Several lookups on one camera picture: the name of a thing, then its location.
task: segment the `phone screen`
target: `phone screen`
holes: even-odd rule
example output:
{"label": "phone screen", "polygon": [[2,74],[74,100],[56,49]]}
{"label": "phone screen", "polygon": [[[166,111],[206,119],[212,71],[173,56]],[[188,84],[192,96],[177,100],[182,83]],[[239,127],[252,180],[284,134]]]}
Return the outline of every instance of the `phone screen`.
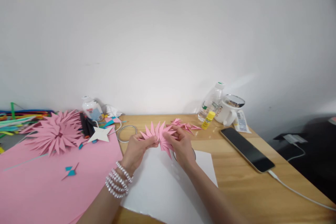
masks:
{"label": "phone screen", "polygon": [[255,148],[235,129],[227,128],[220,132],[258,172],[264,173],[275,167],[271,160]]}

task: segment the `mug lid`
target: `mug lid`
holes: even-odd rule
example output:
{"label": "mug lid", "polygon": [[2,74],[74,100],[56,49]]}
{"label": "mug lid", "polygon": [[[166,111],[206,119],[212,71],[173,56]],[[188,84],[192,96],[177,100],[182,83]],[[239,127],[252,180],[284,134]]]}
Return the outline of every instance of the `mug lid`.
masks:
{"label": "mug lid", "polygon": [[242,107],[245,104],[245,101],[242,98],[233,94],[225,95],[222,101],[232,107]]}

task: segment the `desk surface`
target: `desk surface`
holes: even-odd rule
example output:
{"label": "desk surface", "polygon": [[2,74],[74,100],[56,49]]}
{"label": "desk surface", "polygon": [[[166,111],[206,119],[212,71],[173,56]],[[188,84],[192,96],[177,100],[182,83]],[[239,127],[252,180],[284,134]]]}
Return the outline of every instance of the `desk surface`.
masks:
{"label": "desk surface", "polygon": [[[170,123],[181,118],[185,123],[201,125],[197,115],[124,115],[124,125],[134,125],[138,131],[145,131],[151,121]],[[333,223],[336,214],[291,192],[268,173],[257,173],[238,152],[220,135],[224,127],[215,120],[209,128],[193,131],[192,147],[195,150],[211,153],[218,187],[231,203],[251,223]],[[273,171],[289,187],[322,204],[334,204],[280,156],[253,130],[252,134],[242,135],[275,164]],[[127,140],[135,133],[131,127],[120,133]],[[120,144],[124,153],[127,144]],[[161,223],[149,216],[131,212],[120,207],[113,223]]]}

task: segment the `beaded bracelet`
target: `beaded bracelet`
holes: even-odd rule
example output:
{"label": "beaded bracelet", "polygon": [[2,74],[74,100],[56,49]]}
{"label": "beaded bracelet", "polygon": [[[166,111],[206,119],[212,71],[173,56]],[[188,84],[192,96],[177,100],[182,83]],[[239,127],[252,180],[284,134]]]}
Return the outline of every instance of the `beaded bracelet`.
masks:
{"label": "beaded bracelet", "polygon": [[125,177],[127,178],[128,182],[131,184],[132,183],[132,179],[128,174],[128,172],[125,170],[124,167],[121,166],[121,164],[119,163],[119,161],[116,162],[118,168],[123,172],[123,174],[125,175]]}
{"label": "beaded bracelet", "polygon": [[128,183],[132,183],[132,179],[128,172],[125,170],[124,167],[121,166],[119,162],[116,162],[117,167],[122,171],[125,175],[127,180],[124,180],[120,177],[120,175],[114,170],[111,170],[111,173],[108,174],[106,177],[105,185],[108,191],[115,197],[115,198],[123,198],[128,195]]}

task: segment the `white bottle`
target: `white bottle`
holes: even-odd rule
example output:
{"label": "white bottle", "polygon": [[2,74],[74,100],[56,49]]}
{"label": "white bottle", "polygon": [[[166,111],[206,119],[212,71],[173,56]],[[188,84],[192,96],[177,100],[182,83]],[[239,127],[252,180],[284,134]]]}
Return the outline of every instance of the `white bottle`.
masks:
{"label": "white bottle", "polygon": [[82,99],[83,111],[92,121],[98,122],[104,119],[102,108],[96,100],[93,100],[90,96],[83,96]]}
{"label": "white bottle", "polygon": [[204,122],[210,111],[215,112],[218,108],[218,104],[224,97],[225,85],[222,82],[217,82],[215,87],[204,98],[202,106],[198,112],[198,119]]}

